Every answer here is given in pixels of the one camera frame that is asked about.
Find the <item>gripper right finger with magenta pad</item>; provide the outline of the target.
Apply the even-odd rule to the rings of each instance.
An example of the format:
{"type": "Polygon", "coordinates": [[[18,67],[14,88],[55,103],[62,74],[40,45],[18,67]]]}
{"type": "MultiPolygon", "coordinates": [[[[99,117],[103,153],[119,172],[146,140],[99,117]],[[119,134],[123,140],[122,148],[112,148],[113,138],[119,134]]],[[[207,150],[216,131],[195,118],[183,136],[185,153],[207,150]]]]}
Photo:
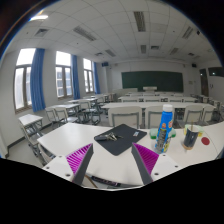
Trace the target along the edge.
{"type": "Polygon", "coordinates": [[[132,144],[131,153],[137,164],[143,184],[147,185],[152,183],[153,179],[151,177],[151,173],[159,155],[137,143],[132,144]]]}

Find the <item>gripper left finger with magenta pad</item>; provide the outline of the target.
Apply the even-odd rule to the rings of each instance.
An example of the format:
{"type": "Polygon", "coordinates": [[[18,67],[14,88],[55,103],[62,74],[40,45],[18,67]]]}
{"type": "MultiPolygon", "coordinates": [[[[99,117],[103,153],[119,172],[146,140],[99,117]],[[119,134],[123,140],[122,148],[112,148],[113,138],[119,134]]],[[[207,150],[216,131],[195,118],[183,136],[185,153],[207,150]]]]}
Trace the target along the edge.
{"type": "Polygon", "coordinates": [[[66,160],[74,174],[73,182],[75,184],[82,184],[92,155],[93,144],[88,144],[66,156],[66,160]]]}

